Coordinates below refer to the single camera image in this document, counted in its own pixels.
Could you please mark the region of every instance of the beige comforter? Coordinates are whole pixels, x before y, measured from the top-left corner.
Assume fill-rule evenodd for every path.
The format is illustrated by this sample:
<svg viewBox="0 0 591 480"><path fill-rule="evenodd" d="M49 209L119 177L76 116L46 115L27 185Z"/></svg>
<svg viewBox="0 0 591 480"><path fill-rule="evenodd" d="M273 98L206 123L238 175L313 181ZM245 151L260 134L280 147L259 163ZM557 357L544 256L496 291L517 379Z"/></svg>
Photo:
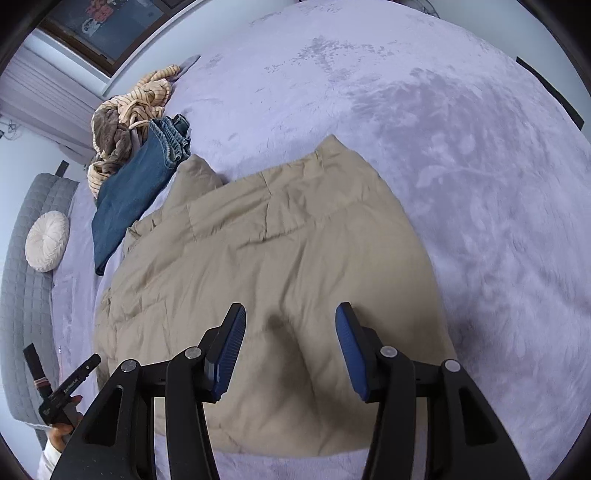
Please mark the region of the beige comforter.
<svg viewBox="0 0 591 480"><path fill-rule="evenodd" d="M228 392L205 405L215 449L314 456L367 447L376 405L351 387L335 332L349 301L412 359L453 357L429 258L398 200L334 136L301 160L221 186L199 157L137 222L98 312L99 378L172 358L232 302L246 335ZM157 404L156 429L164 433Z"/></svg>

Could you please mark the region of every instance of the hand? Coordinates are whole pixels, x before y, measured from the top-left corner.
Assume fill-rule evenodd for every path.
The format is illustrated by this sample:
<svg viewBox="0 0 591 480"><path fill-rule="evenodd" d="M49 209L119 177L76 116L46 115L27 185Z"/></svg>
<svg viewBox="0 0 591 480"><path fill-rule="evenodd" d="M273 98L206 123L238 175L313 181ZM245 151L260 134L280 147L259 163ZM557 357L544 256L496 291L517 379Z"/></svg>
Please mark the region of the hand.
<svg viewBox="0 0 591 480"><path fill-rule="evenodd" d="M82 401L82 395L76 395L72 397L72 403L74 405L78 405ZM76 425L78 425L84 415L78 412L78 418L76 419ZM63 437L69 435L74 430L72 425L66 425L65 423L56 423L55 425L51 426L51 430L47 433L47 437L49 438L50 443L58 452L63 452L66 448L66 442L64 442Z"/></svg>

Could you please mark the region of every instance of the blue gripper pad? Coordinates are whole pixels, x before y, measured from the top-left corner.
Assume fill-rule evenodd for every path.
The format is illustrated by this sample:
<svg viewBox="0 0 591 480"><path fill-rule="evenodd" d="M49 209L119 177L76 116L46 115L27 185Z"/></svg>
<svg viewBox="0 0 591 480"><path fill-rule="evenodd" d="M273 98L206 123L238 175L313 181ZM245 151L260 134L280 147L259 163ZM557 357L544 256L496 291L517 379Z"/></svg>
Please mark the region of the blue gripper pad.
<svg viewBox="0 0 591 480"><path fill-rule="evenodd" d="M228 310L205 362L206 374L213 381L212 394L215 400L222 398L228 391L245 332L246 310L239 303L234 303Z"/></svg>
<svg viewBox="0 0 591 480"><path fill-rule="evenodd" d="M369 385L367 382L367 374L365 368L365 361L361 349L355 339L351 325L347 318L347 313L344 304L341 304L336 309L335 323L336 323L336 334L339 338L340 349L345 357L345 363L347 364L347 370L349 371L349 378L355 390L361 400L367 401L369 398Z"/></svg>

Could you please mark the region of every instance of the white sleeve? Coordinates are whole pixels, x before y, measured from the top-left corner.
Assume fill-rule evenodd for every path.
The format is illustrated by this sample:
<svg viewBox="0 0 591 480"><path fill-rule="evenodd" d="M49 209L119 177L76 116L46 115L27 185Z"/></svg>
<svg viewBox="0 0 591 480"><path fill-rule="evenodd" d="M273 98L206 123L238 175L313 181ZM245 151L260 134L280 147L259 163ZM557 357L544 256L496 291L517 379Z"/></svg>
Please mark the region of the white sleeve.
<svg viewBox="0 0 591 480"><path fill-rule="evenodd" d="M43 450L43 453L41 454L41 460L39 461L37 480L49 480L60 457L61 453L58 452L48 440L45 445L45 450Z"/></svg>

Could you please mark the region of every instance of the wall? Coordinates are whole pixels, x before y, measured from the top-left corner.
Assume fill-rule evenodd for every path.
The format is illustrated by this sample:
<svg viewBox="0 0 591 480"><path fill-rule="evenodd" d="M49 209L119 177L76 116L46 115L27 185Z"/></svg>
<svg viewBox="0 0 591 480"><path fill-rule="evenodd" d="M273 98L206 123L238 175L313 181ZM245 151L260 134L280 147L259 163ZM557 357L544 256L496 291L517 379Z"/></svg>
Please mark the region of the wall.
<svg viewBox="0 0 591 480"><path fill-rule="evenodd" d="M0 278L12 227L31 182L38 173L55 173L62 160L68 161L55 142L23 127L18 128L15 140L0 139ZM86 173L82 166L69 163L64 177L84 180ZM31 427L10 415L1 378L0 432L23 467L35 477L41 456L39 442Z"/></svg>
<svg viewBox="0 0 591 480"><path fill-rule="evenodd" d="M521 57L556 88L583 117L591 141L591 96L572 63L546 29L517 0L430 0L439 16Z"/></svg>
<svg viewBox="0 0 591 480"><path fill-rule="evenodd" d="M24 44L94 94L109 98L128 92L147 72L180 64L240 27L293 3L297 0L198 0L148 39L113 79L39 30Z"/></svg>
<svg viewBox="0 0 591 480"><path fill-rule="evenodd" d="M1 381L0 376L0 432L24 469L35 478L41 458L41 446L35 431L10 415Z"/></svg>

